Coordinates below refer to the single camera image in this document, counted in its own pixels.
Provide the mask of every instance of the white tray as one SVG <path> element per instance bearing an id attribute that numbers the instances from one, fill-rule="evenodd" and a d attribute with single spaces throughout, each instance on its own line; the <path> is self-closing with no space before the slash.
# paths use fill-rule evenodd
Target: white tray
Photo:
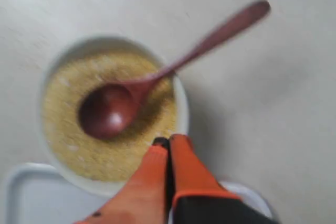
<path id="1" fill-rule="evenodd" d="M 256 192 L 236 183 L 221 184 L 272 218 L 267 203 Z M 24 164 L 5 181 L 5 224 L 73 223 L 97 210 L 107 199 L 70 184 L 50 165 Z"/>

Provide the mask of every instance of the white bowl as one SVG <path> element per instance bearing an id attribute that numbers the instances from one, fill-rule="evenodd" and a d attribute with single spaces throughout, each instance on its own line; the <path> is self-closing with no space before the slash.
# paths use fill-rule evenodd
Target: white bowl
<path id="1" fill-rule="evenodd" d="M 88 38 L 81 40 L 75 44 L 70 45 L 67 49 L 62 51 L 57 55 L 56 59 L 53 61 L 51 66 L 47 69 L 43 76 L 43 82 L 40 88 L 39 101 L 38 101 L 38 120 L 39 120 L 39 131 L 41 133 L 41 143 L 42 146 L 49 157 L 52 165 L 54 165 L 61 175 L 74 185 L 97 195 L 101 196 L 111 196 L 111 194 L 122 187 L 124 182 L 112 183 L 112 182 L 100 182 L 94 181 L 81 177 L 69 169 L 65 164 L 61 163 L 55 153 L 51 150 L 47 143 L 46 135 L 44 134 L 43 120 L 41 117 L 42 103 L 45 95 L 46 86 L 48 85 L 50 78 L 53 74 L 67 62 L 79 59 L 87 56 L 90 53 L 94 53 L 101 50 L 114 50 L 126 48 L 127 50 L 142 52 L 144 55 L 148 56 L 153 62 L 158 66 L 164 65 L 165 61 L 163 58 L 154 55 L 145 47 L 139 45 L 136 42 L 130 41 L 121 37 L 113 36 L 100 36 L 94 38 Z M 187 134 L 189 129 L 189 107 L 187 102 L 187 97 L 185 90 L 181 84 L 179 78 L 173 76 L 173 85 L 175 92 L 175 101 L 177 105 L 177 121 L 176 121 L 176 132 L 181 134 Z"/>

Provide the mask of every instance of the wooden spoon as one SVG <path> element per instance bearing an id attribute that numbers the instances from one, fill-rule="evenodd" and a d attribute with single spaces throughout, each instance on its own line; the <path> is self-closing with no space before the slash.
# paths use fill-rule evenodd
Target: wooden spoon
<path id="1" fill-rule="evenodd" d="M 164 77 L 204 55 L 266 16 L 270 5 L 258 0 L 219 25 L 177 62 L 140 80 L 113 82 L 93 90 L 80 106 L 78 119 L 83 130 L 95 138 L 111 138 L 135 119 L 149 92 Z"/>

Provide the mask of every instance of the spoon handle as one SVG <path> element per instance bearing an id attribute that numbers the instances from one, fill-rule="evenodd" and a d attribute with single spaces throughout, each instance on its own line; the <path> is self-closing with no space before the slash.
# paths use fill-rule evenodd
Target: spoon handle
<path id="1" fill-rule="evenodd" d="M 260 19 L 265 17 L 269 11 L 270 5 L 266 0 L 257 0 L 251 3 L 206 36 L 187 55 L 182 57 L 182 59 L 163 68 L 160 72 L 154 74 L 151 79 L 155 79 L 156 82 L 172 74 L 175 70 L 181 68 L 188 62 L 202 56 L 257 23 Z"/>

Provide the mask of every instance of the grain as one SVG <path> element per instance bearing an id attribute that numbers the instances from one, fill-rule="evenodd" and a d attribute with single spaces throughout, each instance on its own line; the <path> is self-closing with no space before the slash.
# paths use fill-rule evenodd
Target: grain
<path id="1" fill-rule="evenodd" d="M 109 141 L 86 135 L 77 121 L 82 100 L 108 82 L 155 72 L 146 57 L 127 51 L 101 52 L 62 66 L 46 88 L 42 117 L 48 144 L 57 158 L 76 174 L 93 180 L 128 179 L 156 136 L 175 131 L 176 104 L 170 79 L 153 90 L 136 121 Z"/>

